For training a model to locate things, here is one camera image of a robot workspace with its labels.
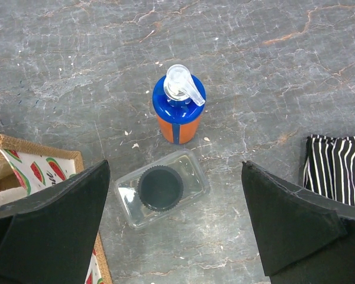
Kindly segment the orange bottle blue cap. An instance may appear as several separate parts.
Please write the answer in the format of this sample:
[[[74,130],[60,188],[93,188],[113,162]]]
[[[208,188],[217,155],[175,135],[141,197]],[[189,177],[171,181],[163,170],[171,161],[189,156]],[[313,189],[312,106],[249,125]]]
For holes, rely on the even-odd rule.
[[[185,144],[198,129],[206,91],[187,67],[174,64],[155,84],[152,103],[163,137],[173,144]]]

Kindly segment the clear bottle grey cap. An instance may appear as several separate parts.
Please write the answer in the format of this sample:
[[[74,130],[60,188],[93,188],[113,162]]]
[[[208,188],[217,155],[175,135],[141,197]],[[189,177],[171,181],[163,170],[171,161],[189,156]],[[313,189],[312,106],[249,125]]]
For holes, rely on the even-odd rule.
[[[128,225],[140,230],[208,194],[209,182],[193,151],[182,149],[115,182]]]

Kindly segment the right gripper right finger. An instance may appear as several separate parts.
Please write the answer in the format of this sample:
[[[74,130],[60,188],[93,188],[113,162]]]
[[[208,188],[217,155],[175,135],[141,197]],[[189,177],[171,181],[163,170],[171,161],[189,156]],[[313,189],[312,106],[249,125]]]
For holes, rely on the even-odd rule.
[[[272,283],[355,283],[355,207],[243,163],[241,180]]]

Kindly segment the brown canvas tote bag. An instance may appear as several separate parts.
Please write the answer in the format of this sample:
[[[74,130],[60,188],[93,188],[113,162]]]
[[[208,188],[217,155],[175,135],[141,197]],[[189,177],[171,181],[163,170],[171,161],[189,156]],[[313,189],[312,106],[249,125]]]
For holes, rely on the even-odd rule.
[[[88,169],[79,151],[67,151],[0,134],[0,206],[28,197]],[[111,283],[99,232],[95,256],[102,283]]]

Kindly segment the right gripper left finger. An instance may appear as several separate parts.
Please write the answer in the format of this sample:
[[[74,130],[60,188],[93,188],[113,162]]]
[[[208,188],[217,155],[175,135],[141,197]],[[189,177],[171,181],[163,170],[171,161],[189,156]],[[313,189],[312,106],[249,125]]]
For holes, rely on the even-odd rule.
[[[95,240],[110,182],[106,160],[0,206],[0,283],[102,283]]]

